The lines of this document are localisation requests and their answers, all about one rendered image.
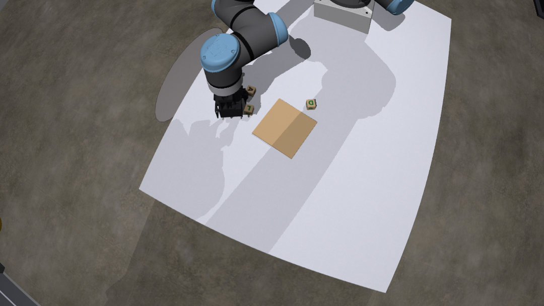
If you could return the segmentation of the tan flat mat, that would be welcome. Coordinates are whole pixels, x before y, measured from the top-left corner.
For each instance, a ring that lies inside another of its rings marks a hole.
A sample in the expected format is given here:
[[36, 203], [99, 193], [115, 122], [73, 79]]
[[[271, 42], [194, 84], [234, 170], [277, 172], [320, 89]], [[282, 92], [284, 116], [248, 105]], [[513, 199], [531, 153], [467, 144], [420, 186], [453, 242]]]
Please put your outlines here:
[[279, 98], [252, 134], [292, 159], [316, 124]]

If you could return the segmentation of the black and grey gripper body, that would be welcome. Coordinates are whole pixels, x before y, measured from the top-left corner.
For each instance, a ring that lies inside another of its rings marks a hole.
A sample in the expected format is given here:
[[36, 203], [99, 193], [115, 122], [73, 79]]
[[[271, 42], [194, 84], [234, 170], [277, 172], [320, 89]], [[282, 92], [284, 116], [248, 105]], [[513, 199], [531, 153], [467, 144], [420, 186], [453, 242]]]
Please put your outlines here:
[[[243, 108], [242, 108], [242, 92], [243, 86], [240, 87], [240, 89], [232, 95], [229, 96], [218, 96], [216, 95], [215, 99], [215, 112], [217, 118], [219, 118], [219, 114], [221, 118], [224, 117], [243, 117]], [[233, 99], [233, 101], [232, 101]], [[232, 102], [231, 102], [232, 101]], [[220, 104], [219, 104], [220, 102]], [[221, 103], [225, 102], [225, 103]], [[227, 106], [226, 106], [227, 105]], [[218, 107], [219, 108], [218, 108]]]

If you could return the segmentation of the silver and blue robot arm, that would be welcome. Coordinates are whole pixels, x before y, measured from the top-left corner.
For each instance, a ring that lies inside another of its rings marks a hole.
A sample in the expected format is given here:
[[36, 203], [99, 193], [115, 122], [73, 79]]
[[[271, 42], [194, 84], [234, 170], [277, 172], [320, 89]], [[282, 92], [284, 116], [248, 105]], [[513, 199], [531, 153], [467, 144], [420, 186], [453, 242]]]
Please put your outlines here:
[[[265, 15], [255, 0], [212, 0], [211, 8], [233, 33], [216, 34], [201, 47], [201, 65], [207, 85], [217, 96], [237, 92], [243, 83], [242, 67], [279, 47], [288, 39], [287, 27], [273, 12]], [[367, 6], [371, 0], [330, 0], [351, 9]], [[414, 0], [374, 0], [393, 15], [405, 12]], [[236, 31], [235, 31], [236, 30]]]

